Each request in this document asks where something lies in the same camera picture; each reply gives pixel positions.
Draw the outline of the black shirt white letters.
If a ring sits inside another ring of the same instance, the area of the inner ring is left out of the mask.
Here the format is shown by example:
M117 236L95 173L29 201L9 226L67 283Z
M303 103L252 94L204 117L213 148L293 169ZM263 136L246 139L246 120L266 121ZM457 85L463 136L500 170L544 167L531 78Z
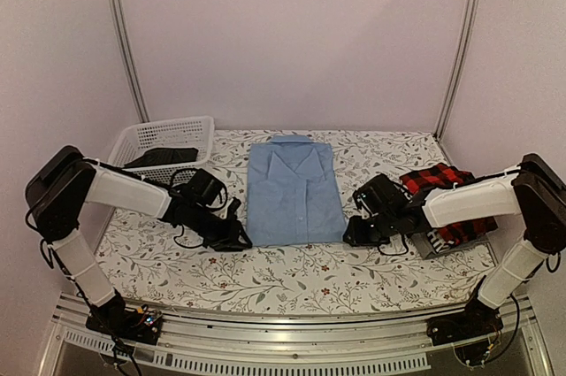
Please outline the black shirt white letters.
M427 233L426 239L430 243L434 254L448 252L455 247L454 241L446 241L438 231L431 231Z

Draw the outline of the light blue long sleeve shirt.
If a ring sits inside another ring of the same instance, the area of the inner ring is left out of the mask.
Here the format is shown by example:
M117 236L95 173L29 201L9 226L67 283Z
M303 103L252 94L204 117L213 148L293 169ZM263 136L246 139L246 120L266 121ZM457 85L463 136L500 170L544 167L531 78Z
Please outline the light blue long sleeve shirt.
M340 242L346 231L333 148L304 135L250 147L247 234L257 247Z

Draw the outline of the red black plaid shirt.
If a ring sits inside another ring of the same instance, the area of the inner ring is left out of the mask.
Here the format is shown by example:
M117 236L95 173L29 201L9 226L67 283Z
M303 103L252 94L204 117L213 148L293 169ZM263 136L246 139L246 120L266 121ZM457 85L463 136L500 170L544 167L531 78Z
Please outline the red black plaid shirt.
M446 241L454 241L455 247L498 228L487 207L479 203L475 181L472 173L444 163L400 177L413 196L424 198L423 213L431 231L438 231Z

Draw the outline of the grey shirt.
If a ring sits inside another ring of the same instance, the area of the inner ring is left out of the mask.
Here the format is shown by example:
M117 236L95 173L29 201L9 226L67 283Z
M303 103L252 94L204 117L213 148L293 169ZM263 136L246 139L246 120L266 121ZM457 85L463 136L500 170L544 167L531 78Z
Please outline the grey shirt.
M433 259L437 257L444 257L451 253L472 249L478 245L486 245L487 247L490 247L489 240L486 238L481 238L472 242L466 242L455 248L446 249L441 252L438 252L433 248L432 243L426 237L425 234L413 234L410 236L409 239L412 241L413 245L415 246L418 254L422 259Z

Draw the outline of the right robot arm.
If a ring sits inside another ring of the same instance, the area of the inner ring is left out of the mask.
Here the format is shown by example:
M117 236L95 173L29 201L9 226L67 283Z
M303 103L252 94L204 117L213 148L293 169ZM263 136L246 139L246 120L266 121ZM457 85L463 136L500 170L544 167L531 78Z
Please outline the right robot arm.
M356 205L369 213L349 219L343 241L352 247L379 246L394 235L426 234L454 223L501 215L523 218L523 237L477 286L473 304L457 319L457 329L475 337L490 325L490 309L534 274L550 255L565 248L565 183L537 154L501 173L430 188L407 197L380 174L355 192Z

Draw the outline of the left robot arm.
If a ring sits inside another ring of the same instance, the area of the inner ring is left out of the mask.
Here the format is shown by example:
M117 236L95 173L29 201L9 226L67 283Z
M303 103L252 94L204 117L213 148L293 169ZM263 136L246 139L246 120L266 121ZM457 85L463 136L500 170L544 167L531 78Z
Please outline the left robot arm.
M226 185L202 168L192 171L184 183L174 178L161 183L65 146L27 183L25 222L50 249L45 260L58 263L86 303L98 308L98 322L111 334L122 335L131 328L131 316L119 306L119 292L80 231L83 206L98 203L185 227L215 251L250 249L252 241L236 216L240 201L227 197L215 204L226 195Z

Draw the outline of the floral table mat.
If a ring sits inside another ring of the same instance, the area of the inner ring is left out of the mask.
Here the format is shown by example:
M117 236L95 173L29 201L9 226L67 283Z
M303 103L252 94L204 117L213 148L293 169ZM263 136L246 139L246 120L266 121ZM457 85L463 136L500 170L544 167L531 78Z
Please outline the floral table mat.
M330 143L346 218L358 214L352 192L383 173L398 181L414 169L447 162L427 133L216 130L206 169L243 202L251 144L300 134ZM116 210L96 259L122 296L143 303L239 313L341 315L408 311L466 302L496 265L487 242L423 259L413 240L402 256L344 243L255 247L240 253L183 249L180 229Z

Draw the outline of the dark shirt in basket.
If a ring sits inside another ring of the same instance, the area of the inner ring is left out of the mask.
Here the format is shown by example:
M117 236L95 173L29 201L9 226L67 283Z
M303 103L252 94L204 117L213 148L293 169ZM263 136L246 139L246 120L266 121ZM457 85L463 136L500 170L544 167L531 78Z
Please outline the dark shirt in basket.
M154 148L145 151L140 157L124 164L124 168L191 163L195 162L197 158L198 149L196 148Z

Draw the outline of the white plastic basket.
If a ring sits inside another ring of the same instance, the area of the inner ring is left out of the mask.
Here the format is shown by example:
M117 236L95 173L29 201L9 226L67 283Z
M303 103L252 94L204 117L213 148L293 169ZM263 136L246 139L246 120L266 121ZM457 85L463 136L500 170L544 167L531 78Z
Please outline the white plastic basket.
M188 180L190 171L205 167L210 159L215 131L214 118L210 116L166 119L127 127L118 137L111 150L108 163L124 167L140 158L148 150L195 149L195 161L168 165L131 167L126 170L147 179L168 183L172 174L187 169L176 181Z

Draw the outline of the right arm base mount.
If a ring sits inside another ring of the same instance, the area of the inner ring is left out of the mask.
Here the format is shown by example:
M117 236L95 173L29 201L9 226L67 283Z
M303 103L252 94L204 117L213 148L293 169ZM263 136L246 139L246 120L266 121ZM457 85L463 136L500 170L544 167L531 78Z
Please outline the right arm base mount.
M484 305L477 298L470 299L462 311L426 320L426 334L433 346L467 341L455 348L455 355L470 367L486 363L502 328L499 310Z

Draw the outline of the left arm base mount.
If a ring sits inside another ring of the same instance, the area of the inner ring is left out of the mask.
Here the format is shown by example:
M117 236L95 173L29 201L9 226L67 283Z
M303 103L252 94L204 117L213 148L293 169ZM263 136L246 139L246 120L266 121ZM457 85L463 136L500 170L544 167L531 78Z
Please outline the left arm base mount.
M147 304L129 309L119 292L104 305L90 305L89 309L87 329L121 340L157 345L163 326L161 311L150 309Z

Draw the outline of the aluminium front rail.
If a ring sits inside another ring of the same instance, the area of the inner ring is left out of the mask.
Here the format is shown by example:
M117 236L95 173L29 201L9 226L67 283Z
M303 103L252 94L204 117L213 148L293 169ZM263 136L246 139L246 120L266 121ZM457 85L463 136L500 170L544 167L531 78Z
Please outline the aluminium front rail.
M451 307L333 316L278 317L166 307L156 345L114 353L86 327L81 299L63 294L53 311L41 375L555 375L527 295L501 308L494 360L462 364L454 344L434 345L430 318Z

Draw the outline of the right aluminium post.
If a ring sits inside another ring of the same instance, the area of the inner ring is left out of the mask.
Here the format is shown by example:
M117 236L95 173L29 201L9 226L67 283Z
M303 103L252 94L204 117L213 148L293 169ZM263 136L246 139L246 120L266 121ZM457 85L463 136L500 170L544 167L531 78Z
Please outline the right aluminium post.
M465 2L463 21L458 37L455 58L448 78L447 90L440 108L440 115L434 129L434 137L438 142L442 142L442 139L447 132L447 126L454 108L456 95L463 76L467 53L470 47L479 1L480 0L466 0Z

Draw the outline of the aluminium post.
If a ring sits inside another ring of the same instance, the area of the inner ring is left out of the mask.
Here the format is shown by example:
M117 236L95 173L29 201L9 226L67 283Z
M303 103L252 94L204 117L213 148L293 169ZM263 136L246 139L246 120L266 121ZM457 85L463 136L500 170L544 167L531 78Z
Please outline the aluminium post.
M141 123L146 123L149 122L149 112L147 105L145 104L141 84L135 67L134 54L127 32L126 16L122 0L108 0L108 3L134 109L138 120Z
M456 95L463 76L467 53L470 47L479 1L480 0L466 0L465 2L463 21L458 37L455 58L448 78L447 90L440 108L440 115L434 129L434 137L438 142L442 142L442 139L447 132L447 126L454 108Z

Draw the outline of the left aluminium post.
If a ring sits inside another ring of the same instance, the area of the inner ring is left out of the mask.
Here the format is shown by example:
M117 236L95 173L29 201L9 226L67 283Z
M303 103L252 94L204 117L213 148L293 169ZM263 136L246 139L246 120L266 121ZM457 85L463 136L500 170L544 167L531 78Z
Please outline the left aluminium post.
M108 0L108 3L134 109L138 120L141 123L146 123L149 122L149 112L147 105L145 104L141 84L135 67L134 54L127 32L126 16L122 0Z

